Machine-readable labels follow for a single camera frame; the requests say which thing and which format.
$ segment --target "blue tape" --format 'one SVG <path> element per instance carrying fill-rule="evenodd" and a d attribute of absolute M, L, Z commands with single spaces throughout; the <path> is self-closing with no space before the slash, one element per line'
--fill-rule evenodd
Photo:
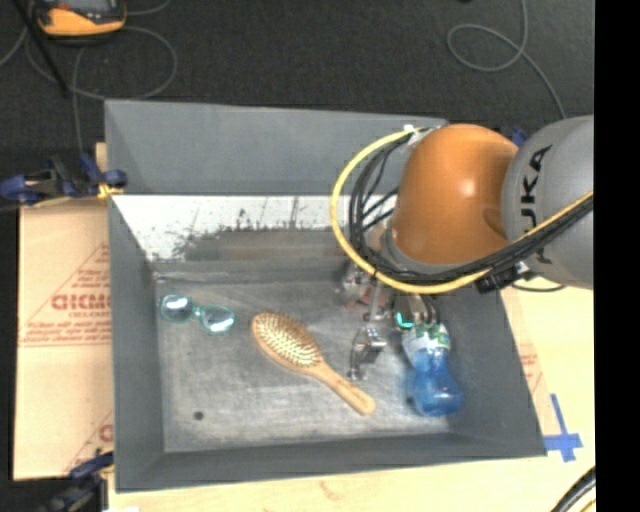
<path fill-rule="evenodd" d="M 551 403 L 553 404 L 556 418 L 558 418 L 561 433 L 551 436 L 544 436 L 544 446 L 547 451 L 558 450 L 562 455 L 563 462 L 574 461 L 576 460 L 576 456 L 573 453 L 573 450 L 576 448 L 582 448 L 582 441 L 580 440 L 580 436 L 578 434 L 569 434 L 569 432 L 567 431 L 567 425 L 564 422 L 564 417 L 562 416 L 562 411 L 560 410 L 560 402 L 558 402 L 558 397 L 554 393 L 551 393 Z"/>

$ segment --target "cardboard sheet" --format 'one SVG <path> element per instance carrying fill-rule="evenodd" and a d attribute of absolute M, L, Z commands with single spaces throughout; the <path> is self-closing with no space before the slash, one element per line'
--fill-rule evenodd
<path fill-rule="evenodd" d="M 113 447 L 106 206 L 20 216 L 14 479 L 62 476 Z"/>

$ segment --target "orange device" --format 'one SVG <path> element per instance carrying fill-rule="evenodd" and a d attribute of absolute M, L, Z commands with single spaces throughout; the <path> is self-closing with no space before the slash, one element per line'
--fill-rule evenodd
<path fill-rule="evenodd" d="M 45 34 L 69 41 L 109 36 L 124 26 L 127 17 L 119 0 L 36 0 L 34 9 Z"/>
<path fill-rule="evenodd" d="M 416 146 L 392 218 L 396 246 L 423 263 L 470 261 L 508 243 L 502 183 L 518 148 L 488 128 L 453 124 Z"/>

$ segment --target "kuka logo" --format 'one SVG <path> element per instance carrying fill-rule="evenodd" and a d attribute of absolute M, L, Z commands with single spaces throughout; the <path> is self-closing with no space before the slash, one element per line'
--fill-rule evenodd
<path fill-rule="evenodd" d="M 531 167 L 535 171 L 535 178 L 532 181 L 529 181 L 528 176 L 524 176 L 522 178 L 522 188 L 524 189 L 524 195 L 520 196 L 520 204 L 521 205 L 535 205 L 536 204 L 536 195 L 535 189 L 538 184 L 538 177 L 540 176 L 540 172 L 542 171 L 542 160 L 546 155 L 547 151 L 551 149 L 551 145 L 546 148 L 539 149 L 532 156 L 531 160 L 529 160 L 529 167 Z M 521 208 L 520 215 L 523 217 L 528 217 L 531 221 L 531 228 L 535 228 L 538 225 L 538 219 L 536 217 L 536 212 L 533 208 Z M 549 258 L 544 255 L 544 247 L 541 247 L 536 251 L 536 259 L 540 263 L 550 264 L 553 263 Z"/>

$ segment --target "wire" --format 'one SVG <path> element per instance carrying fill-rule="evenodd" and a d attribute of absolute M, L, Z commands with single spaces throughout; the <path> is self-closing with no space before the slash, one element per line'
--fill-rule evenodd
<path fill-rule="evenodd" d="M 162 37 L 160 34 L 153 32 L 149 29 L 146 28 L 142 28 L 142 27 L 136 27 L 136 26 L 125 26 L 121 29 L 121 31 L 129 31 L 129 32 L 138 32 L 141 34 L 145 34 L 148 35 L 154 39 L 156 39 L 157 41 L 159 41 L 169 52 L 169 54 L 171 55 L 171 61 L 172 61 L 172 67 L 171 67 L 171 71 L 169 73 L 169 76 L 165 79 L 164 82 L 162 82 L 158 87 L 147 91 L 147 92 L 143 92 L 137 96 L 130 96 L 133 99 L 146 99 L 146 98 L 151 98 L 153 96 L 157 96 L 158 94 L 161 94 L 162 92 L 164 92 L 169 85 L 171 84 L 171 82 L 173 82 L 177 71 L 178 71 L 178 55 L 175 51 L 175 49 L 173 48 L 173 46 L 171 45 L 171 43 L 169 43 L 169 41 L 167 41 L 164 37 Z M 78 54 L 76 56 L 75 62 L 74 62 L 74 66 L 73 66 L 73 77 L 72 77 L 72 83 L 69 86 L 69 90 L 72 93 L 72 110 L 73 110 L 73 120 L 74 120 L 74 131 L 75 131 L 75 137 L 76 137 L 76 142 L 78 144 L 78 148 L 80 150 L 83 149 L 83 142 L 82 142 L 82 130 L 81 130 L 81 126 L 80 126 L 80 115 L 79 115 L 79 107 L 78 107 L 78 96 L 83 96 L 86 98 L 90 98 L 90 99 L 94 99 L 94 100 L 98 100 L 98 101 L 105 101 L 109 98 L 108 95 L 105 94 L 97 94 L 91 91 L 87 91 L 84 89 L 81 89 L 78 87 L 78 76 L 79 76 L 79 70 L 80 70 L 80 62 L 82 61 L 84 52 L 86 50 L 87 46 L 83 46 L 80 48 L 80 50 L 78 51 Z M 35 69 L 40 75 L 42 75 L 44 78 L 46 78 L 47 80 L 49 80 L 50 82 L 56 82 L 55 77 L 53 77 L 52 75 L 50 75 L 47 71 L 45 71 L 44 69 L 42 69 L 42 67 L 40 67 L 38 65 L 38 63 L 35 61 L 33 55 L 31 54 L 30 51 L 30 43 L 29 41 L 27 41 L 27 44 L 25 45 L 25 49 L 26 49 L 26 55 L 27 55 L 27 59 L 29 60 L 29 63 L 31 64 L 31 66 L 33 67 L 33 69 Z"/>
<path fill-rule="evenodd" d="M 331 228 L 345 253 L 362 270 L 392 288 L 407 293 L 428 295 L 448 292 L 467 284 L 471 284 L 489 272 L 507 269 L 513 266 L 514 263 L 530 256 L 539 247 L 548 244 L 551 240 L 555 239 L 566 229 L 575 224 L 575 222 L 581 219 L 593 208 L 593 191 L 590 191 L 569 206 L 563 208 L 556 214 L 538 224 L 532 230 L 520 236 L 508 246 L 490 254 L 489 256 L 439 274 L 425 275 L 414 272 L 413 276 L 403 276 L 404 280 L 394 279 L 384 273 L 388 272 L 388 269 L 394 271 L 392 264 L 381 258 L 375 258 L 375 255 L 367 247 L 361 218 L 363 208 L 362 196 L 366 187 L 367 178 L 370 177 L 373 172 L 372 164 L 382 158 L 381 155 L 384 155 L 385 151 L 389 151 L 389 148 L 387 147 L 388 145 L 391 144 L 393 150 L 406 141 L 409 134 L 414 132 L 415 130 L 412 129 L 392 133 L 371 143 L 356 154 L 356 156 L 347 163 L 346 167 L 339 174 L 333 188 L 329 208 Z M 352 201 L 349 205 L 349 228 L 350 230 L 353 230 L 353 232 L 350 232 L 350 242 L 342 233 L 342 228 L 340 227 L 338 220 L 338 203 L 340 195 L 347 178 L 362 161 L 375 152 L 378 153 L 372 158 L 372 160 L 367 164 L 365 170 L 358 177 L 352 192 Z"/>
<path fill-rule="evenodd" d="M 595 499 L 595 498 L 593 498 L 593 499 L 592 499 L 589 503 L 587 503 L 587 504 L 582 508 L 582 510 L 580 510 L 579 512 L 589 512 L 589 511 L 590 511 L 590 510 L 592 510 L 592 509 L 593 509 L 593 510 L 595 510 L 595 508 L 594 508 L 595 506 L 596 506 L 596 499 Z"/>
<path fill-rule="evenodd" d="M 367 231 L 367 230 L 371 229 L 373 226 L 375 226 L 376 224 L 379 224 L 380 222 L 382 222 L 387 217 L 390 217 L 392 214 L 393 214 L 393 210 L 387 210 L 386 212 L 378 215 L 371 222 L 369 222 L 368 224 L 365 224 L 362 227 L 362 231 L 364 232 L 364 231 Z"/>
<path fill-rule="evenodd" d="M 157 14 L 160 11 L 164 10 L 173 0 L 165 0 L 163 3 L 156 7 L 152 7 L 151 9 L 145 9 L 143 11 L 130 11 L 127 12 L 128 16 L 146 16 L 148 14 Z"/>
<path fill-rule="evenodd" d="M 596 487 L 596 467 L 593 466 L 569 489 L 551 512 L 568 512 L 580 499 Z"/>
<path fill-rule="evenodd" d="M 553 99 L 556 107 L 558 108 L 558 111 L 560 112 L 561 117 L 565 119 L 567 117 L 567 114 L 564 110 L 562 102 L 560 101 L 560 98 L 558 97 L 558 94 L 556 93 L 553 85 L 551 84 L 547 76 L 544 74 L 542 69 L 540 69 L 540 67 L 536 64 L 536 62 L 524 50 L 527 44 L 528 36 L 529 36 L 529 19 L 528 19 L 527 5 L 525 3 L 525 0 L 520 0 L 520 6 L 522 10 L 522 41 L 520 42 L 520 44 L 514 43 L 511 39 L 509 39 L 505 35 L 501 34 L 497 30 L 494 30 L 492 28 L 485 27 L 483 25 L 473 24 L 473 23 L 463 23 L 461 25 L 456 25 L 455 27 L 450 29 L 449 32 L 447 32 L 447 48 L 449 49 L 451 54 L 454 56 L 454 58 L 458 62 L 467 66 L 470 69 L 473 69 L 475 71 L 480 71 L 483 73 L 495 73 L 498 71 L 503 71 L 513 66 L 518 60 L 523 58 L 533 68 L 536 74 L 540 77 L 545 87 L 549 91 L 549 94 L 551 95 L 551 98 Z M 497 66 L 481 66 L 479 64 L 474 64 L 473 62 L 470 62 L 469 60 L 462 57 L 462 55 L 460 55 L 460 53 L 456 51 L 453 45 L 453 36 L 461 30 L 471 30 L 471 31 L 477 31 L 477 32 L 489 34 L 495 37 L 496 39 L 498 39 L 499 41 L 502 41 L 507 46 L 516 50 L 516 53 L 509 60 Z"/>
<path fill-rule="evenodd" d="M 145 99 L 145 98 L 150 98 L 152 96 L 157 96 L 158 94 L 164 92 L 164 90 L 166 90 L 167 87 L 169 87 L 169 85 L 171 84 L 171 82 L 175 78 L 176 73 L 178 71 L 178 55 L 177 55 L 175 49 L 173 48 L 173 46 L 171 46 L 171 43 L 169 43 L 169 41 L 167 41 L 164 37 L 162 37 L 157 32 L 153 32 L 152 30 L 149 30 L 149 29 L 146 29 L 146 28 L 128 26 L 128 27 L 123 27 L 120 30 L 122 32 L 139 32 L 139 33 L 147 34 L 147 35 L 153 37 L 154 39 L 156 39 L 157 41 L 162 43 L 162 45 L 167 49 L 167 51 L 171 55 L 171 60 L 172 60 L 172 68 L 171 68 L 171 71 L 169 73 L 169 76 L 158 87 L 156 87 L 155 89 L 152 89 L 151 91 L 147 91 L 147 92 L 144 92 L 144 93 L 141 93 L 141 94 L 138 94 L 138 95 L 127 96 L 127 97 L 130 97 L 132 99 Z M 42 69 L 38 65 L 38 63 L 35 61 L 35 59 L 31 55 L 31 52 L 29 51 L 29 46 L 30 46 L 29 42 L 27 41 L 27 45 L 26 45 L 26 47 L 27 47 L 27 57 L 29 59 L 29 62 L 32 65 L 32 67 L 40 75 L 42 75 L 44 78 L 46 78 L 50 82 L 55 82 L 55 78 L 53 76 L 51 76 L 49 73 L 47 73 L 44 69 Z M 69 89 L 75 94 L 78 94 L 80 96 L 84 96 L 86 98 L 92 98 L 94 100 L 99 100 L 99 101 L 104 101 L 106 99 L 109 99 L 109 97 L 110 97 L 110 96 L 107 96 L 107 95 L 104 95 L 104 94 L 97 94 L 97 93 L 93 93 L 91 91 L 86 91 L 86 90 L 83 90 L 83 89 L 80 89 L 80 88 L 74 87 L 74 86 L 70 86 Z"/>
<path fill-rule="evenodd" d="M 382 206 L 384 203 L 386 203 L 389 199 L 391 199 L 394 195 L 396 195 L 398 193 L 398 187 L 395 187 L 393 190 L 391 190 L 390 192 L 387 192 L 384 196 L 382 196 L 380 199 L 378 199 L 374 204 L 372 204 L 364 213 L 363 215 L 365 217 L 367 217 L 371 212 L 373 212 L 376 208 L 378 208 L 379 206 Z"/>
<path fill-rule="evenodd" d="M 564 290 L 567 286 L 564 284 L 559 284 L 558 286 L 553 286 L 551 288 L 530 288 L 529 286 L 522 286 L 516 283 L 511 285 L 516 290 L 520 290 L 523 292 L 535 292 L 535 293 L 553 293 L 559 292 L 560 290 Z"/>
<path fill-rule="evenodd" d="M 22 29 L 22 32 L 20 32 L 20 36 L 18 36 L 18 39 L 16 40 L 13 47 L 7 52 L 7 54 L 4 57 L 0 59 L 0 68 L 4 66 L 7 62 L 9 62 L 16 53 L 18 53 L 18 50 L 20 49 L 20 47 L 22 46 L 22 43 L 24 43 L 27 37 L 27 32 L 28 32 L 27 27 L 24 27 Z"/>

